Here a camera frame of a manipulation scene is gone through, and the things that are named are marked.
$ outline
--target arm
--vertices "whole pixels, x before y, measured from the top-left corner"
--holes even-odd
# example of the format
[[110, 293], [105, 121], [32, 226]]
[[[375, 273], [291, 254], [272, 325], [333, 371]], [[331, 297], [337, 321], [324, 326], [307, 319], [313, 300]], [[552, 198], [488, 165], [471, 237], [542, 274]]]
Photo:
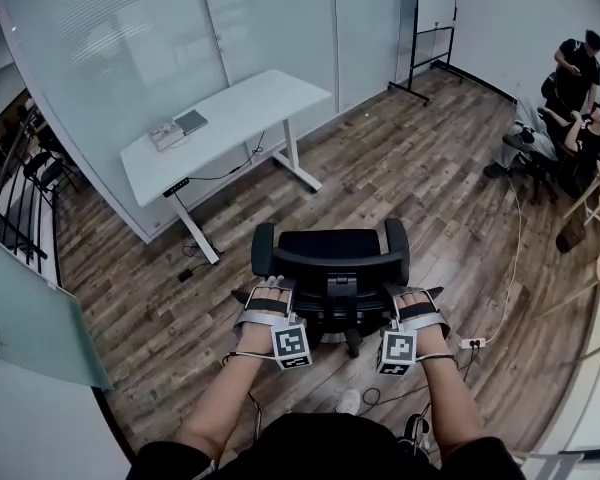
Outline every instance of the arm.
[[[289, 292], [281, 294], [277, 288], [259, 288], [254, 297], [287, 302]], [[236, 350], [265, 355], [272, 348], [269, 326], [243, 325], [242, 339]], [[229, 359], [176, 432], [175, 441], [200, 450], [217, 464], [263, 361], [245, 356]]]
[[577, 67], [569, 64], [567, 62], [567, 59], [564, 58], [564, 53], [562, 53], [562, 50], [558, 49], [558, 51], [554, 54], [553, 58], [556, 60], [560, 67], [566, 69], [573, 76], [581, 76], [580, 70]]
[[569, 125], [569, 121], [563, 119], [562, 117], [560, 117], [558, 114], [556, 114], [553, 110], [551, 110], [550, 108], [547, 107], [542, 107], [540, 110], [542, 110], [545, 114], [550, 115], [555, 121], [556, 123], [558, 123], [560, 126], [562, 126], [563, 128], [565, 126]]
[[589, 99], [587, 100], [587, 111], [589, 114], [593, 112], [593, 105], [596, 102], [596, 97], [598, 96], [598, 86], [596, 84], [591, 84], [591, 88], [589, 89]]
[[575, 117], [575, 121], [573, 126], [571, 126], [571, 130], [567, 134], [567, 138], [564, 141], [564, 145], [567, 149], [571, 151], [578, 151], [578, 145], [576, 144], [576, 139], [578, 138], [578, 133], [580, 133], [580, 127], [582, 126], [582, 116], [578, 112], [572, 112], [571, 115]]
[[[428, 301], [420, 293], [403, 295], [402, 299], [405, 306]], [[404, 307], [399, 299], [397, 302], [398, 307]], [[450, 353], [439, 325], [418, 330], [416, 348], [418, 356]], [[433, 434], [445, 459], [456, 448], [488, 434], [455, 363], [451, 359], [430, 359], [422, 364], [431, 395]]]

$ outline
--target chair armrest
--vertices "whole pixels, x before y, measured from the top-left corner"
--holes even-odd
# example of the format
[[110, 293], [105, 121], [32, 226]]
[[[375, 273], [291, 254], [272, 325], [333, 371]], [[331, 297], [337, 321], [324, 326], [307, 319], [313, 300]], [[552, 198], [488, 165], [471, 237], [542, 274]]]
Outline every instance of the chair armrest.
[[556, 141], [556, 142], [553, 143], [553, 145], [554, 145], [554, 147], [557, 146], [558, 148], [560, 148], [564, 153], [566, 153], [569, 156], [576, 156], [576, 152], [573, 151], [573, 150], [571, 150], [571, 149], [569, 149], [562, 142]]
[[265, 278], [273, 275], [273, 224], [270, 222], [256, 226], [251, 241], [251, 271]]
[[400, 219], [385, 220], [384, 229], [387, 233], [387, 245], [389, 246], [389, 252], [402, 251], [403, 260], [400, 268], [400, 281], [406, 285], [409, 283], [409, 265], [411, 263], [407, 232], [405, 231]]

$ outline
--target glass door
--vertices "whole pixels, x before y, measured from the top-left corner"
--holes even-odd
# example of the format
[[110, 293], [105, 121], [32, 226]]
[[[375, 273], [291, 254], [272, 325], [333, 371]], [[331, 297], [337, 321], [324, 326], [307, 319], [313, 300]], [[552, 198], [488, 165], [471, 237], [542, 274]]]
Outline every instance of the glass door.
[[0, 361], [111, 389], [78, 300], [0, 244]]

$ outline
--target black shirt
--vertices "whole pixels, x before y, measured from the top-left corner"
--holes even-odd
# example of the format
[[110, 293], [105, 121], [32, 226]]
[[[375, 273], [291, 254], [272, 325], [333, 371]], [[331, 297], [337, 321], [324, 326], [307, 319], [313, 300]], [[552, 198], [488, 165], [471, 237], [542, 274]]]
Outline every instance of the black shirt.
[[582, 125], [576, 137], [578, 153], [586, 157], [595, 157], [600, 152], [600, 135], [591, 132], [592, 124], [593, 119], [590, 114], [582, 116]]
[[560, 45], [565, 60], [580, 70], [581, 76], [572, 75], [562, 66], [558, 66], [557, 89], [560, 99], [570, 110], [582, 109], [591, 84], [600, 85], [600, 64], [595, 57], [590, 57], [584, 43], [568, 39]]
[[520, 468], [495, 437], [455, 450], [442, 464], [405, 453], [386, 427], [348, 414], [286, 414], [269, 425], [260, 439], [222, 469], [211, 472], [211, 460], [183, 444], [156, 442], [144, 446], [127, 480], [194, 478], [386, 478], [524, 480]]

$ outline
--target hand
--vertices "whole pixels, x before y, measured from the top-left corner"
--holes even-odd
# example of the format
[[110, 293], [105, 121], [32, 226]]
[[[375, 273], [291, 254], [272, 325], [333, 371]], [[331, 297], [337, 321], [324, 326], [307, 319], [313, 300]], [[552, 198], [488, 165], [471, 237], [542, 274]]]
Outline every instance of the hand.
[[[429, 299], [424, 293], [407, 293], [396, 297], [398, 309], [408, 308], [419, 302], [429, 302]], [[442, 329], [438, 324], [418, 329], [416, 355], [427, 356], [429, 354], [449, 354], [449, 347], [442, 337]]]
[[[260, 283], [259, 288], [253, 292], [253, 298], [256, 299], [271, 299], [281, 302], [289, 302], [289, 290], [280, 290], [279, 288], [270, 288], [276, 282], [276, 278], [271, 276], [266, 281]], [[265, 315], [277, 315], [275, 311], [257, 310]], [[242, 339], [236, 347], [238, 352], [252, 352], [254, 354], [269, 354], [273, 350], [273, 342], [271, 340], [271, 327], [263, 324], [254, 324], [245, 322], [242, 325]]]

